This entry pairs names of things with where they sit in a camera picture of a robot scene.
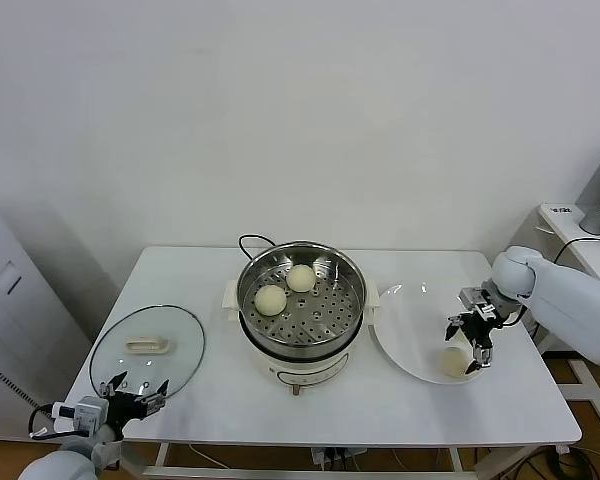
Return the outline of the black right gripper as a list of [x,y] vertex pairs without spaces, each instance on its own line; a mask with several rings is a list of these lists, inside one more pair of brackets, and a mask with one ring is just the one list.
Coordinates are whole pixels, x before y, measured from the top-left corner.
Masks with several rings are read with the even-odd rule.
[[449,318],[445,340],[450,341],[458,331],[461,331],[474,347],[473,360],[465,370],[466,375],[472,375],[491,366],[493,343],[490,332],[497,327],[497,316],[493,314],[483,316],[478,311],[465,312]]

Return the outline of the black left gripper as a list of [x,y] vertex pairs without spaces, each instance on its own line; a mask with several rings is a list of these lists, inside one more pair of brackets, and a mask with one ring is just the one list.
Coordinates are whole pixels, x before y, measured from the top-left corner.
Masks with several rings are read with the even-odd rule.
[[116,436],[123,435],[125,425],[131,420],[143,420],[147,411],[159,411],[165,406],[169,380],[165,380],[156,392],[144,396],[120,391],[127,371],[113,376],[108,382],[101,382],[98,396],[108,398],[106,425]]

